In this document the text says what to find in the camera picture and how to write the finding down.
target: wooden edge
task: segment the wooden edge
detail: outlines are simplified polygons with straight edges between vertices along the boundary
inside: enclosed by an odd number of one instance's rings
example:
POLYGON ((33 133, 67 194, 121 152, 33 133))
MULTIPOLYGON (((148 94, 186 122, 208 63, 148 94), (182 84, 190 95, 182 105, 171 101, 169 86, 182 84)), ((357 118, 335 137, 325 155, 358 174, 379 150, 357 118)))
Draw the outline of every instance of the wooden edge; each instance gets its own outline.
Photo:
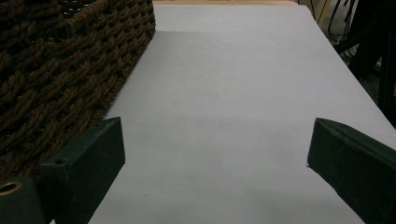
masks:
POLYGON ((292 1, 153 1, 154 5, 271 5, 298 6, 292 1))

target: woven basket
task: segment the woven basket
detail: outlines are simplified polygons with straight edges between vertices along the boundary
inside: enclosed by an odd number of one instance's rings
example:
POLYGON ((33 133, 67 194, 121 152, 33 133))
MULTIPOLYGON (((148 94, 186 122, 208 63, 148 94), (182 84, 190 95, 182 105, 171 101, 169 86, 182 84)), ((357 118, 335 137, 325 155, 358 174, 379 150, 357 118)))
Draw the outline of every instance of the woven basket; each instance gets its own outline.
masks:
POLYGON ((0 3, 0 180, 100 121, 155 32, 151 1, 0 3))

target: white tablecloth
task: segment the white tablecloth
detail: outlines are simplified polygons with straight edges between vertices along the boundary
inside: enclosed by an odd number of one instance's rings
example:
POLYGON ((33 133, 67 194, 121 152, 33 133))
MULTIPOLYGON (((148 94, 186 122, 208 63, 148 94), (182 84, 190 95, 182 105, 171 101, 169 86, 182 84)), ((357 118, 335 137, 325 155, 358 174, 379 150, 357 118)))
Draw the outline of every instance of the white tablecloth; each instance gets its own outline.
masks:
POLYGON ((315 118, 396 134, 306 7, 157 6, 107 118, 127 162, 91 223, 362 223, 306 167, 315 118))

